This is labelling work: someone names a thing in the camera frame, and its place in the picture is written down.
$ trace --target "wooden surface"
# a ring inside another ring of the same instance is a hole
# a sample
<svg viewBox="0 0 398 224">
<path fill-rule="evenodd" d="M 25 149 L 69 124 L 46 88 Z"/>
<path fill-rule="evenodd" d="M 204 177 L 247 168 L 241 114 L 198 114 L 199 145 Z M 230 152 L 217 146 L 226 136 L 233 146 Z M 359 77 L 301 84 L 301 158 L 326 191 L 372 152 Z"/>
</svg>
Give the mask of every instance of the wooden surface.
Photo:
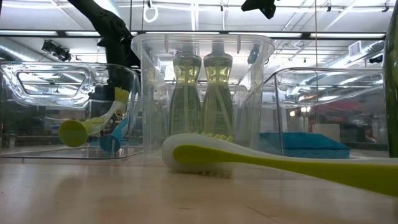
<svg viewBox="0 0 398 224">
<path fill-rule="evenodd" d="M 143 161 L 0 160 L 0 223 L 398 223 L 398 198 L 239 166 L 227 177 Z"/>
</svg>

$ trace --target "transparent storage container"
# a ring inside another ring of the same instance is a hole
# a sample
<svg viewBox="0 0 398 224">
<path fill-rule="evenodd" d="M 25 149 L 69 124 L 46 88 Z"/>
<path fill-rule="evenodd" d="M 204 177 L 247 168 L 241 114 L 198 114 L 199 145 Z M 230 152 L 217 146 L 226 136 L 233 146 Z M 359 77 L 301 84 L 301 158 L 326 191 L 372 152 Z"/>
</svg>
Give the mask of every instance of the transparent storage container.
<svg viewBox="0 0 398 224">
<path fill-rule="evenodd" d="M 230 140 L 236 144 L 257 150 L 264 62 L 274 51 L 270 38 L 141 34 L 133 39 L 132 49 L 141 59 L 146 154 L 159 152 L 164 140 L 178 133 L 224 134 L 233 136 Z M 185 59 L 188 67 L 183 66 Z M 179 79 L 187 70 L 190 78 Z M 180 88 L 181 83 L 193 83 L 196 90 L 191 91 L 192 85 Z M 178 109 L 176 99 L 182 96 L 189 100 L 182 100 Z M 192 124 L 193 119 L 200 125 Z"/>
<path fill-rule="evenodd" d="M 273 154 L 388 157 L 382 70 L 275 72 L 263 85 L 260 135 L 260 150 Z"/>
<path fill-rule="evenodd" d="M 96 63 L 10 62 L 0 68 L 1 157 L 111 159 L 143 152 L 142 131 L 136 130 L 140 125 L 136 122 L 140 108 L 135 106 L 140 86 L 135 71 Z M 117 97 L 111 86 L 128 90 L 126 111 L 110 113 L 103 128 L 89 133 L 82 145 L 64 145 L 58 136 L 60 125 L 109 112 Z M 111 134 L 133 111 L 136 115 L 129 119 L 120 147 L 102 150 L 101 137 Z"/>
</svg>

